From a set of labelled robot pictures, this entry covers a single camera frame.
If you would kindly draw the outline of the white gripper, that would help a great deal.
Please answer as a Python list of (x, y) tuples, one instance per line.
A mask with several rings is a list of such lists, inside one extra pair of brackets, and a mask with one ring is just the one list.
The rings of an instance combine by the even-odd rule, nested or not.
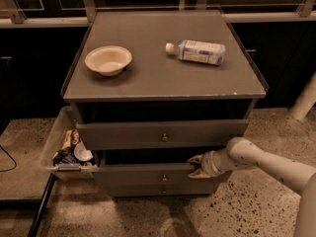
[(220, 171), (215, 165), (215, 151), (209, 151), (203, 155), (195, 155), (188, 160), (188, 163), (200, 165), (201, 168), (194, 170), (188, 174), (190, 179), (206, 179), (214, 178), (222, 175), (223, 172)]

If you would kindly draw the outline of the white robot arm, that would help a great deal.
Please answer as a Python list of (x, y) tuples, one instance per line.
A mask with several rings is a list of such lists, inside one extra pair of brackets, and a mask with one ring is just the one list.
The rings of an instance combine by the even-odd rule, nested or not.
[(188, 160), (197, 168), (191, 179), (218, 177), (226, 172), (257, 167), (300, 195), (293, 237), (316, 237), (316, 168), (267, 152), (244, 137), (230, 139), (225, 148)]

